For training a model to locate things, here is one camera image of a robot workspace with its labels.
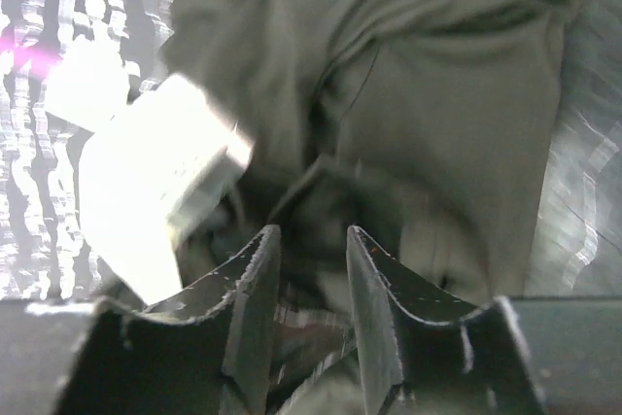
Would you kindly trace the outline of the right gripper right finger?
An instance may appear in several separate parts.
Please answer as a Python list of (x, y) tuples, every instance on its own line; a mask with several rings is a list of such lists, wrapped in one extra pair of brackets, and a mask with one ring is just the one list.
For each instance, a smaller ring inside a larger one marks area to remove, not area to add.
[(348, 231), (369, 414), (617, 414), (621, 301), (509, 298), (476, 307)]

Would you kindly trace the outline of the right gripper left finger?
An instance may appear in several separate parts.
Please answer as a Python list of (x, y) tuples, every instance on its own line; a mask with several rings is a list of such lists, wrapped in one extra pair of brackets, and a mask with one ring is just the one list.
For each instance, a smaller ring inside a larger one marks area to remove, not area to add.
[(261, 414), (280, 230), (149, 311), (94, 301), (1, 304), (5, 414)]

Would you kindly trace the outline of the black t shirt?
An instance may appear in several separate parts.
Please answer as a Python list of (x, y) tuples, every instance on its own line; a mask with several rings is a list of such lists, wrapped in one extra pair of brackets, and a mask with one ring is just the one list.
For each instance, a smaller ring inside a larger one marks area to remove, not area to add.
[(255, 140), (205, 238), (227, 262), (280, 230), (261, 414), (369, 414), (348, 231), (480, 307), (524, 291), (585, 0), (173, 0), (167, 69)]

